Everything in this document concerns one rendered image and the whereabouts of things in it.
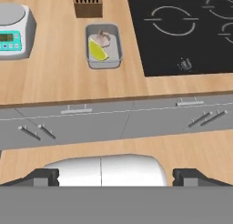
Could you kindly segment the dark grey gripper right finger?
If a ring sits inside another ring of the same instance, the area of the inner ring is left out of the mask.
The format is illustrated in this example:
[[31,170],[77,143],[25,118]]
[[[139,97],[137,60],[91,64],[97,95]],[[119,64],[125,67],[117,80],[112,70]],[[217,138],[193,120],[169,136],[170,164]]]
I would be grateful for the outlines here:
[[226,187],[228,183],[208,178],[196,168],[174,168],[173,172],[174,187]]

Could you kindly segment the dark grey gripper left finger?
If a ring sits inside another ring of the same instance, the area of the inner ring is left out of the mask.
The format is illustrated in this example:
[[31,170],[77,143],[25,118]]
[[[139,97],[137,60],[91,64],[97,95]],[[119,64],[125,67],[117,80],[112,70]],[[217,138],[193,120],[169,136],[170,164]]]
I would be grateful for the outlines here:
[[58,187],[58,177],[57,168],[37,168],[24,178],[0,184],[0,187]]

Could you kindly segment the yellow lemon wedge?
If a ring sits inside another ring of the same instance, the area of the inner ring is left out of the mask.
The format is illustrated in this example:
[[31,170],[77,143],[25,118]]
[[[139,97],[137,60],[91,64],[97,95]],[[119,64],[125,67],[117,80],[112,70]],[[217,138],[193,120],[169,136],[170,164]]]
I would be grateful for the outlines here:
[[90,54],[98,61],[105,61],[108,55],[105,50],[95,40],[90,38],[88,40],[88,47]]

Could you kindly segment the pale garlic bulb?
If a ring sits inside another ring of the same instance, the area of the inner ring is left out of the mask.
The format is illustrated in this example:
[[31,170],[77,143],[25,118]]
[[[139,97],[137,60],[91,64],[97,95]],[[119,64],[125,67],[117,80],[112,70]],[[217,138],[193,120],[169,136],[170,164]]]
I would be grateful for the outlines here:
[[92,35],[91,38],[102,47],[110,46],[110,34],[104,30],[99,30],[98,33]]

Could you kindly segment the grey vegetable container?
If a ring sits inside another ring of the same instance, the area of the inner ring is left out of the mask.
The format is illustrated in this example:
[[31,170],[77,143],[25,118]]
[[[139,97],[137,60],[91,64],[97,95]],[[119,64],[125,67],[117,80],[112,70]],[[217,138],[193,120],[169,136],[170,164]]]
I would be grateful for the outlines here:
[[[90,38],[94,39],[95,35],[102,30],[110,36],[110,45],[104,47],[108,58],[104,61],[96,60],[88,48]],[[94,23],[86,26],[85,29],[85,44],[86,44],[86,61],[92,69],[112,69],[118,68],[123,58],[121,38],[118,26],[113,23]]]

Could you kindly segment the grey cupboard door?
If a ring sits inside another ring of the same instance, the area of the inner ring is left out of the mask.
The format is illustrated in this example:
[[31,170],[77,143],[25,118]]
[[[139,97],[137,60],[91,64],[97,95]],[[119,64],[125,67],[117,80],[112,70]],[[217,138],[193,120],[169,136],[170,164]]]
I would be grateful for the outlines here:
[[181,134],[200,127],[202,116],[213,113],[211,106],[140,108],[130,111],[122,138]]
[[[36,132],[41,140],[39,141],[18,130],[19,126],[27,126],[30,131]],[[57,144],[58,142],[55,139],[49,137],[28,119],[19,118],[0,120],[0,149],[2,150],[54,146]]]
[[223,130],[233,128],[233,103],[222,104],[215,107],[212,112],[213,114],[209,117],[213,117],[217,111],[227,110],[227,114],[220,117],[213,122],[201,127],[204,131]]
[[128,111],[33,117],[51,132],[59,144],[84,143],[121,138]]

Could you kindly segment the white rounded object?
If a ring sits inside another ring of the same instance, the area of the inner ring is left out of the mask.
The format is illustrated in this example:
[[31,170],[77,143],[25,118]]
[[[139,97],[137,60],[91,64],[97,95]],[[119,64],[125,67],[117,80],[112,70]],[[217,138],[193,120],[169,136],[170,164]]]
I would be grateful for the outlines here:
[[122,154],[68,158],[45,165],[59,170],[60,187],[166,187],[167,177],[150,156]]

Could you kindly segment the grey drawer front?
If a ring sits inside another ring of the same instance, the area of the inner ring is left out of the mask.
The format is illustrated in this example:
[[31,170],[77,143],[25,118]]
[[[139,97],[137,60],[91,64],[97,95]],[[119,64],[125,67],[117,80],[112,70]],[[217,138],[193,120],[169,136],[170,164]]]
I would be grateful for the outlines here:
[[[77,108],[82,104],[71,105],[72,108]],[[68,105],[56,105],[56,106],[42,106],[42,107],[17,107],[15,110],[23,117],[57,117],[68,116],[75,114],[62,115],[61,111],[67,109]],[[99,102],[99,103],[86,103],[88,108],[92,109],[91,113],[79,113],[79,114],[95,114],[117,111],[128,111],[133,106],[132,101],[111,101],[111,102]]]
[[[184,101],[193,100],[194,97],[197,100],[204,101],[204,105],[200,106],[187,106],[187,107],[177,107],[176,103],[182,98]],[[233,94],[219,94],[219,95],[209,95],[209,96],[191,96],[191,97],[168,97],[168,98],[152,98],[152,99],[142,99],[133,101],[133,106],[130,111],[143,111],[143,110],[177,110],[185,108],[206,108],[214,109],[215,107],[233,103]]]

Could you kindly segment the black hob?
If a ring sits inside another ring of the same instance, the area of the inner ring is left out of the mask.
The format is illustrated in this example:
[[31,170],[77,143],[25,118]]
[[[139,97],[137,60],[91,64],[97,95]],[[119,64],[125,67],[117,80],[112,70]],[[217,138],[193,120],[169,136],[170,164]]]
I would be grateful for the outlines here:
[[233,73],[233,0],[127,0],[145,76]]

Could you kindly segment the white kitchen scale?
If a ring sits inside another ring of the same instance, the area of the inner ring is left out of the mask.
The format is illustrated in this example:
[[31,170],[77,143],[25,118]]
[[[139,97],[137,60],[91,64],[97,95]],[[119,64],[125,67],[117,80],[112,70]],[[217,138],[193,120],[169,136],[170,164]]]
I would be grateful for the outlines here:
[[27,5],[0,3],[0,60],[29,58],[36,20]]

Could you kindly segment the wooden knife block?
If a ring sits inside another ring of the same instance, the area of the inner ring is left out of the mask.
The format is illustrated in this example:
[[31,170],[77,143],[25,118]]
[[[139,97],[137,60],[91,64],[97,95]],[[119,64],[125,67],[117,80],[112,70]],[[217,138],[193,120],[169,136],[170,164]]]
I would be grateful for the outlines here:
[[103,0],[73,0],[77,18],[99,18],[103,16]]

